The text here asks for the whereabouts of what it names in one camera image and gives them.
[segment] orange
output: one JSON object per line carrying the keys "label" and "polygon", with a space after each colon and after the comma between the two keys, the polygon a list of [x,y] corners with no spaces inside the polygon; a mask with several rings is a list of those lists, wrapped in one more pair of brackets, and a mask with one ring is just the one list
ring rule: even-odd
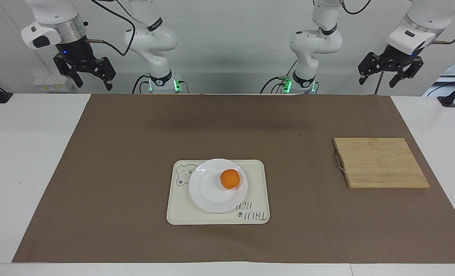
{"label": "orange", "polygon": [[220,183],[228,190],[237,187],[240,182],[241,178],[235,169],[228,169],[220,174]]}

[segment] tray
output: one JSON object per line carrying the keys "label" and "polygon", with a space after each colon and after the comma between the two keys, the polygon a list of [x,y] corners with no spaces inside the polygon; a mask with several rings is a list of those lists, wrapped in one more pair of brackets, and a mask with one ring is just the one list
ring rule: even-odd
{"label": "tray", "polygon": [[198,207],[189,193],[192,172],[205,160],[180,160],[173,165],[166,219],[173,225],[263,224],[270,218],[264,165],[259,160],[232,160],[246,174],[248,192],[236,208],[211,213]]}

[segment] electrical outlet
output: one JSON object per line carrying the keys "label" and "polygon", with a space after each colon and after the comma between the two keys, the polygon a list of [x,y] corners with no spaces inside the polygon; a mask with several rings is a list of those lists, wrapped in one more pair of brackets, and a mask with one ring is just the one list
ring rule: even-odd
{"label": "electrical outlet", "polygon": [[74,86],[69,78],[59,74],[35,76],[33,85],[41,92],[70,92]]}
{"label": "electrical outlet", "polygon": [[174,79],[174,86],[175,86],[174,89],[176,91],[175,94],[183,93],[183,86],[180,83],[178,83],[181,80],[180,74],[175,73],[173,79]]}

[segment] white wall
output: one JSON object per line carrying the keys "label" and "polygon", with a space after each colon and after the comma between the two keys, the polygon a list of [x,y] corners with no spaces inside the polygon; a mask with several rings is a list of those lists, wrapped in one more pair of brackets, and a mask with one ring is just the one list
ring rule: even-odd
{"label": "white wall", "polygon": [[[348,0],[349,10],[357,10],[367,0]],[[101,10],[89,0],[75,0],[81,17],[89,21],[89,38],[105,39],[125,48],[124,31],[130,28],[119,18]],[[105,3],[119,11],[116,3]],[[358,84],[357,65],[368,52],[380,54],[385,38],[404,17],[408,0],[373,0],[361,14],[340,12],[338,27],[343,47],[336,54],[318,55],[317,81],[320,93],[371,94],[378,74],[363,86]],[[173,70],[180,73],[194,93],[258,93],[272,76],[283,75],[296,57],[289,48],[292,32],[315,29],[310,0],[158,0],[165,24],[178,33],[178,48],[167,55]],[[0,86],[13,92],[35,92],[32,73],[57,73],[52,57],[54,47],[27,49],[19,30],[34,21],[23,0],[0,0]],[[455,37],[455,19],[440,39]],[[129,93],[133,81],[147,72],[133,52],[119,56],[105,45],[94,45],[96,56],[108,56],[118,75],[112,93]],[[404,80],[394,89],[386,73],[379,91],[383,95],[421,96],[455,61],[455,44],[432,45],[421,56],[425,66],[413,80]],[[80,93],[106,92],[99,79],[82,74],[85,85]]]}

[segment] metal handle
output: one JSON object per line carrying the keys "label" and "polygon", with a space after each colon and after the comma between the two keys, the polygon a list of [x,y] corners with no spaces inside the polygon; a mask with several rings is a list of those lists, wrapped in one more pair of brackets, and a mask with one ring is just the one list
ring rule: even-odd
{"label": "metal handle", "polygon": [[343,174],[347,174],[347,172],[345,171],[345,169],[343,169],[342,161],[340,160],[340,156],[338,155],[338,150],[336,150],[336,152],[335,152],[334,159],[335,159],[336,167],[338,167],[338,169],[339,169]]}

